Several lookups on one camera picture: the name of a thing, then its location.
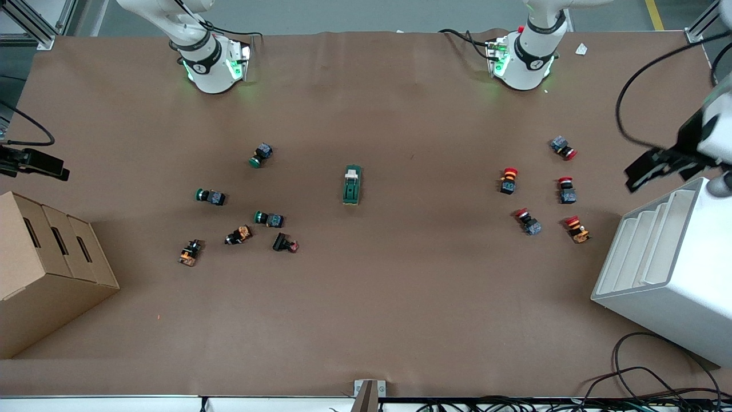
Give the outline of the brown cardboard box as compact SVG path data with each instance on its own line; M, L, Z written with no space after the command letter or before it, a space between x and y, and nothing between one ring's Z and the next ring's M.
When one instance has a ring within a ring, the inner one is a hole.
M13 191L0 195L0 360L118 290L89 222Z

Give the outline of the white table edge rail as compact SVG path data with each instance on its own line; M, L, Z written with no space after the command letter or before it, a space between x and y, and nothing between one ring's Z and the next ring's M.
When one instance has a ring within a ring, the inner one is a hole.
M350 412L348 397L0 397L0 412Z

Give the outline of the aluminium frame post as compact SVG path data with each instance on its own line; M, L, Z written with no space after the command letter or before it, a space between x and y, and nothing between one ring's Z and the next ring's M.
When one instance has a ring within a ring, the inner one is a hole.
M79 0L0 0L0 46L51 50L58 36L70 33Z
M716 23L721 24L722 31L709 34ZM732 36L732 0L711 0L711 4L701 13L690 27L684 29L689 45L702 45L714 40Z

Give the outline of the brown paper table cover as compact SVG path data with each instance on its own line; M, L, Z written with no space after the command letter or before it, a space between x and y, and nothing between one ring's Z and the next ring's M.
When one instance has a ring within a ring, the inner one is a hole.
M589 298L615 227L680 183L627 192L643 150L617 132L615 99L685 42L572 33L542 88L515 92L446 35L267 35L253 82L207 96L162 38L57 40L19 105L70 180L0 177L0 195L91 222L120 291L0 362L0 395L339 395L364 378L410 397L581 394L638 329ZM253 168L262 142L273 154ZM342 203L348 165L358 205ZM585 243L567 233L575 215ZM253 237L225 245L243 225ZM280 232L296 253L272 250Z

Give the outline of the metal table bracket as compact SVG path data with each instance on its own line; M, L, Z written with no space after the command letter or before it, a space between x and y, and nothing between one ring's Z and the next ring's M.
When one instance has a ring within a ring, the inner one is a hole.
M351 412L384 412L381 399L387 396L387 381L355 380L353 390L355 401Z

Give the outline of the red button orange contact block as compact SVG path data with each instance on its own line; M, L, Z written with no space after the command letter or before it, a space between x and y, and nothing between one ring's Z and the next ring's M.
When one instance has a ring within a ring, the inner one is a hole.
M564 220L567 233L575 244L585 243L591 239L589 231L582 225L578 216L571 216Z

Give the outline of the white plastic bin organizer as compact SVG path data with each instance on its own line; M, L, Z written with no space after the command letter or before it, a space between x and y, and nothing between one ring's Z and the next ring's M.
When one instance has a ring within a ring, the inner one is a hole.
M622 216L591 300L732 369L732 196L699 177Z

